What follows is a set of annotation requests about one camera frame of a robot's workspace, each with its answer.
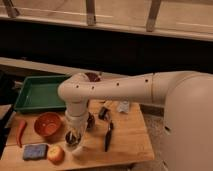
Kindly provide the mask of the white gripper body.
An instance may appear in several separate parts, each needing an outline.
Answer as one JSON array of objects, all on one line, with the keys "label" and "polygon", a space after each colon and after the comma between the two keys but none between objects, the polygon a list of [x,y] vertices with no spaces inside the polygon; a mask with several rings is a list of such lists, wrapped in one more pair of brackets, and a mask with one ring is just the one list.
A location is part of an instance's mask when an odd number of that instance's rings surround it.
[{"label": "white gripper body", "polygon": [[67,103],[65,120],[68,128],[74,134],[83,134],[86,131],[89,112],[87,102]]}]

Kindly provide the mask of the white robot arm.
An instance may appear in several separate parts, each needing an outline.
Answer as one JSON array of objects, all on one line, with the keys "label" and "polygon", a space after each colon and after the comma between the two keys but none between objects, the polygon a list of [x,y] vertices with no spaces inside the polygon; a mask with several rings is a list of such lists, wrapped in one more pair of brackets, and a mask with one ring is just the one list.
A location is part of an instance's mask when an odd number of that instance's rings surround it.
[{"label": "white robot arm", "polygon": [[162,106],[165,171],[213,171],[213,74],[174,71],[92,82],[78,73],[59,85],[58,95],[76,130],[88,118],[90,99]]}]

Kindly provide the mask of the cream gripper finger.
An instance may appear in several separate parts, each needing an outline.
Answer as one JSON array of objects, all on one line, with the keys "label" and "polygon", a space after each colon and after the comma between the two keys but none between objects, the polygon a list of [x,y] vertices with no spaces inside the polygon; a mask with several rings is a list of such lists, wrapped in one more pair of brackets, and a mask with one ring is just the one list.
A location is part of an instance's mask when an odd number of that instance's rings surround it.
[{"label": "cream gripper finger", "polygon": [[68,130],[65,135],[65,140],[72,140],[72,135],[73,135],[72,130],[73,130],[72,126],[68,126]]},{"label": "cream gripper finger", "polygon": [[79,129],[79,131],[78,131],[78,147],[83,145],[83,142],[84,142],[84,139],[86,136],[86,132],[87,132],[86,128]]}]

